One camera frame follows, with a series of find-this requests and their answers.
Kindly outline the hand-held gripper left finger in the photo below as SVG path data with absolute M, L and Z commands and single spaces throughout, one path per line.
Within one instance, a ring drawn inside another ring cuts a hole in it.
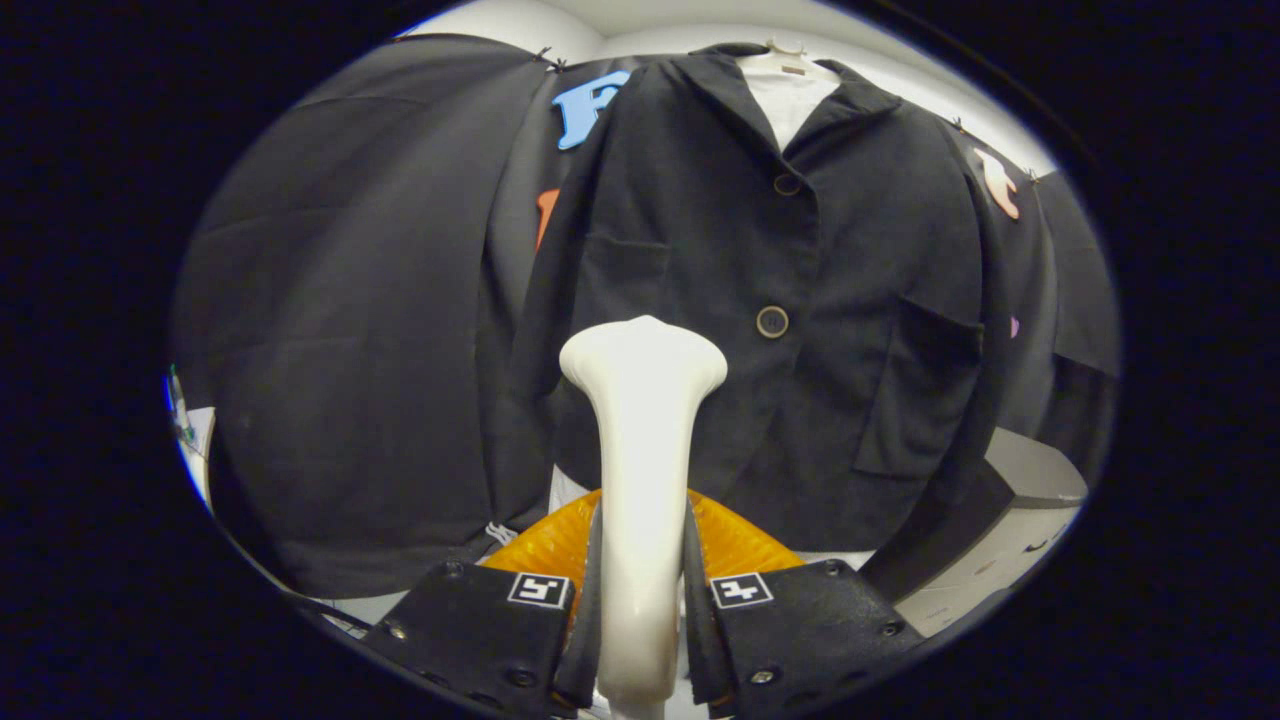
M 433 568 L 364 648 L 489 714 L 575 717 L 593 701 L 600 655 L 600 498 L 564 505 L 483 562 Z

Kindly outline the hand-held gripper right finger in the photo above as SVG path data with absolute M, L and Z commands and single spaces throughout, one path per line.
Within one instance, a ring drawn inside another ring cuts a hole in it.
M 805 716 L 900 670 L 923 635 L 840 559 L 804 561 L 714 500 L 687 506 L 687 661 L 712 716 Z

